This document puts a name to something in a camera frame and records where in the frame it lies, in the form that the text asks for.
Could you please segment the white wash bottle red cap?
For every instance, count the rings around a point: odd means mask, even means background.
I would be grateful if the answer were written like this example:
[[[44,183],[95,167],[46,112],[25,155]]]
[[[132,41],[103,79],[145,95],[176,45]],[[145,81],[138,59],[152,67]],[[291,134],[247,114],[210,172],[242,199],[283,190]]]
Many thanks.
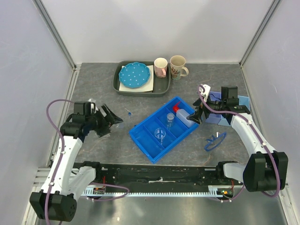
[[[180,102],[177,102],[173,107],[173,111],[175,112],[176,117],[188,128],[192,127],[195,122],[188,120],[187,117],[189,116],[189,113],[184,110],[183,108],[179,107]]]

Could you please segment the glass stoppered bottle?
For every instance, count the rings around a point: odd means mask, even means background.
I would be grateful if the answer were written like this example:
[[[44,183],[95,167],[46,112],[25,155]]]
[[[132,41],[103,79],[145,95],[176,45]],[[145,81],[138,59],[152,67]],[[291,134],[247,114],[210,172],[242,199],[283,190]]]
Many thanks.
[[[166,116],[166,126],[168,129],[170,129],[173,125],[173,122],[174,122],[174,118],[175,118],[175,115],[173,113],[168,113],[167,116]]]

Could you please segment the blue safety glasses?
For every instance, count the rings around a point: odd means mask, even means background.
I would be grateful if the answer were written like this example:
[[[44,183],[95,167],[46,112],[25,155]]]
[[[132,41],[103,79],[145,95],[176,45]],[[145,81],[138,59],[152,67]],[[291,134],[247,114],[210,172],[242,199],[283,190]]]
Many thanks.
[[[204,150],[207,152],[214,150],[222,143],[226,136],[226,132],[217,132],[216,135],[212,135],[211,138],[206,139],[207,144],[204,146]]]

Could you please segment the clear glass beaker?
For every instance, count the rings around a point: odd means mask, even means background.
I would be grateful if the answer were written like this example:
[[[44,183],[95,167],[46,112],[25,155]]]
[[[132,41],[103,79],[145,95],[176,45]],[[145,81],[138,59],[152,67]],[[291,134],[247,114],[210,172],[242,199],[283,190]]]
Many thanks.
[[[166,130],[159,127],[154,131],[154,136],[162,144],[166,136]]]

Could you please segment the round glass flask white stopper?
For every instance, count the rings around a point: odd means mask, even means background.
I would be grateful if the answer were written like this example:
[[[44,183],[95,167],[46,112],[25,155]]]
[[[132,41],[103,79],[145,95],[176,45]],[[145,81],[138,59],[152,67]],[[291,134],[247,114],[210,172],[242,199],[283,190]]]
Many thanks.
[[[93,98],[90,98],[90,99],[88,99],[88,101],[89,101],[89,102],[91,102],[91,103],[93,103],[93,104],[95,104],[95,103],[96,103],[96,100],[95,100],[95,99],[93,99]]]

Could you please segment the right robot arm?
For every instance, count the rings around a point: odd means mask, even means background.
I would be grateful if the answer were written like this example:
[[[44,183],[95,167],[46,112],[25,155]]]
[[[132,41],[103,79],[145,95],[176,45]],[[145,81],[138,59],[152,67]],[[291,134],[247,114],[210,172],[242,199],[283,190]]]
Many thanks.
[[[193,103],[195,112],[187,117],[188,120],[202,123],[202,116],[210,114],[222,115],[236,131],[242,140],[249,159],[246,165],[233,161],[219,162],[216,167],[215,180],[226,184],[231,179],[240,181],[249,192],[262,192],[272,197],[279,195],[285,188],[288,156],[278,152],[263,137],[250,114],[250,110],[240,104],[238,88],[224,86],[221,88],[221,99],[212,101],[210,86],[200,84],[197,88],[199,98]]]

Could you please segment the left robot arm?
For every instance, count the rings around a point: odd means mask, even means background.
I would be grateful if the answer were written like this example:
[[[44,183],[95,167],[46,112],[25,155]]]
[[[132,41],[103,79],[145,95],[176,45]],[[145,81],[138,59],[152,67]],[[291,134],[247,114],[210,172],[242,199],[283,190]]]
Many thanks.
[[[85,137],[94,131],[99,137],[110,133],[110,127],[122,123],[107,105],[100,108],[94,102],[74,102],[73,113],[61,127],[54,126],[60,140],[53,164],[39,192],[30,195],[30,204],[37,217],[51,221],[70,222],[76,212],[77,201],[86,187],[103,180],[99,162],[83,162],[71,178],[77,154]]]

